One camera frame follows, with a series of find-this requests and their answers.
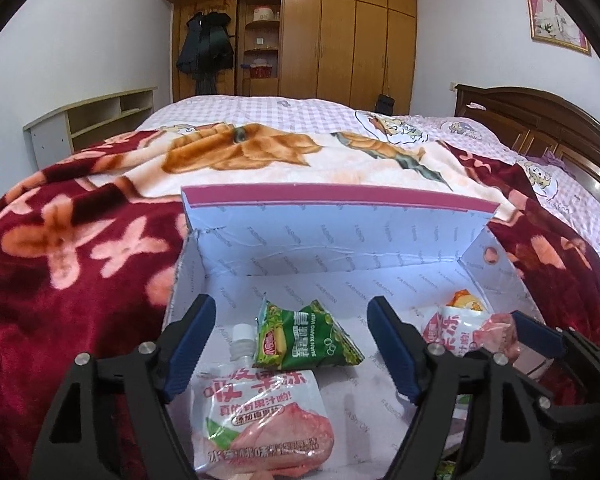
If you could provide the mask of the red floral fleece blanket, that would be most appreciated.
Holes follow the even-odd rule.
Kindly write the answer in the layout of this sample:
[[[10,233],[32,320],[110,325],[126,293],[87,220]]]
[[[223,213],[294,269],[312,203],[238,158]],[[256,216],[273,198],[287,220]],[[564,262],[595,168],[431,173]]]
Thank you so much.
[[[220,122],[131,131],[38,170],[0,199],[0,479],[30,468],[71,359],[158,335],[186,226],[180,192],[225,183],[451,192],[498,204],[492,230],[552,325],[600,341],[600,257],[543,208],[519,165],[441,140]]]

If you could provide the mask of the wooden wardrobe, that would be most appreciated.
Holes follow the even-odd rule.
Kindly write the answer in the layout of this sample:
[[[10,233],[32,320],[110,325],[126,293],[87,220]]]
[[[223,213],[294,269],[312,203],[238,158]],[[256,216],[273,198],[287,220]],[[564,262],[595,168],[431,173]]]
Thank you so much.
[[[417,0],[166,0],[172,3],[172,55],[193,19],[224,13],[233,65],[214,75],[229,96],[317,98],[373,110],[392,99],[411,108]]]

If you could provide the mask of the orange noodle snack packet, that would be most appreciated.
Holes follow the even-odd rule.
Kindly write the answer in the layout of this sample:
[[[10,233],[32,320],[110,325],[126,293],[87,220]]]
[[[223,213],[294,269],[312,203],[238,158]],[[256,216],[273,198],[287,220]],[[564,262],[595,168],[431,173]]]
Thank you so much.
[[[454,292],[453,297],[446,305],[457,309],[486,312],[486,307],[481,300],[467,289]]]

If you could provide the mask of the white low shelf unit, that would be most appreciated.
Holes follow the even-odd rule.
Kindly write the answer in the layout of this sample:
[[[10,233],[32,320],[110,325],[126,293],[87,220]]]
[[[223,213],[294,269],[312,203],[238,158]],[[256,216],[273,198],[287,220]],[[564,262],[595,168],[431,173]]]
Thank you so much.
[[[43,169],[75,152],[134,130],[154,112],[154,88],[96,96],[56,108],[23,127],[36,166]]]

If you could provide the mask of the pink peach jelly pouch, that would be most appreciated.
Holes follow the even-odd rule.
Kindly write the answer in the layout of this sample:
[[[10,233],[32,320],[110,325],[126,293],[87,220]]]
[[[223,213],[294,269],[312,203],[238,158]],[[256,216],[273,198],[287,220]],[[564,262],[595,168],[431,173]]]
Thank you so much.
[[[230,359],[198,370],[192,379],[198,474],[230,479],[264,470],[298,478],[332,455],[335,434],[314,374],[257,368],[256,350],[256,329],[238,324]]]

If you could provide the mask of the pink checked bed sheet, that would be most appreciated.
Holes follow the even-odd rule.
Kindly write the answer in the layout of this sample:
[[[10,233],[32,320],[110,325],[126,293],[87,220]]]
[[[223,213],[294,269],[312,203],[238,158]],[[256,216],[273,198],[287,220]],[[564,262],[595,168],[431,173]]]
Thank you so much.
[[[293,133],[349,131],[410,148],[441,140],[463,151],[519,165],[541,206],[569,224],[600,257],[600,200],[576,180],[563,162],[521,155],[498,140],[492,128],[470,118],[384,116],[325,100],[281,96],[193,96],[157,110],[137,129],[174,127],[180,133],[225,122],[262,124]]]

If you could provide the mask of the black bag on floor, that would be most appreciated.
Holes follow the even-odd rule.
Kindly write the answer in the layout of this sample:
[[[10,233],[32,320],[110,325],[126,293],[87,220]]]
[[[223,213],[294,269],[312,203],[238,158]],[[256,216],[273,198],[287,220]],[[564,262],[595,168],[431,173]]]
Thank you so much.
[[[395,102],[396,101],[391,96],[380,94],[377,98],[374,112],[381,115],[392,116]]]

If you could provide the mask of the green pea snack packet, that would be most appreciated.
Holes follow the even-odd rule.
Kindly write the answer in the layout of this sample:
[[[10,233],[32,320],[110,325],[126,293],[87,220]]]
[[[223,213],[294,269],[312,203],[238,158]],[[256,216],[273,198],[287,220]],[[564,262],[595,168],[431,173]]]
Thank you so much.
[[[319,301],[294,311],[263,300],[257,316],[255,367],[288,372],[357,366],[364,360],[362,351]]]

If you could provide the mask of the pink cardboard box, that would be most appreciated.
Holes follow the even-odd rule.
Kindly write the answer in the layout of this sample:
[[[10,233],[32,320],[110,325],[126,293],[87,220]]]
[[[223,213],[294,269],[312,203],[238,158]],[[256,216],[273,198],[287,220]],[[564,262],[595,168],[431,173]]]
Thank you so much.
[[[318,301],[364,353],[317,376],[336,434],[324,479],[382,476],[412,418],[367,328],[372,298],[417,327],[461,289],[492,313],[540,314],[489,230],[496,207],[485,200],[338,184],[189,186],[182,196],[188,235],[166,320],[200,294],[214,299],[200,370],[227,361],[232,328],[253,324],[264,300],[287,310]]]

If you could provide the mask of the black hanging jacket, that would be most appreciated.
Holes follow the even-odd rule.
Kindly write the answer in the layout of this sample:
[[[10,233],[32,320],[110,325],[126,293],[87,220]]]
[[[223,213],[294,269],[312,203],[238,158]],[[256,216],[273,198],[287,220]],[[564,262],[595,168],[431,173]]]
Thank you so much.
[[[197,96],[218,93],[216,76],[234,68],[235,53],[227,27],[232,19],[224,12],[197,12],[186,23],[187,34],[176,68],[195,81]]]

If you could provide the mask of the dark wooden headboard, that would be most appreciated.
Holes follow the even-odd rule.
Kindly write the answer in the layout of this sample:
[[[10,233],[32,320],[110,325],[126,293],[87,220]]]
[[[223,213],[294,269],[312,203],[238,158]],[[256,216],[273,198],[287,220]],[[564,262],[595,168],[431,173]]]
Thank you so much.
[[[521,87],[455,87],[457,117],[488,127],[514,152],[561,160],[600,202],[600,122],[553,93]]]

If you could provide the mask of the framed wedding photo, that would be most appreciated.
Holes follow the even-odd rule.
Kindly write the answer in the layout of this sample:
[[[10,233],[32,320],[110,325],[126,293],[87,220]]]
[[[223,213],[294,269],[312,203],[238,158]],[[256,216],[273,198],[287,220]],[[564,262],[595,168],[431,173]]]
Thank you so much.
[[[591,56],[588,38],[557,0],[527,0],[531,39]]]

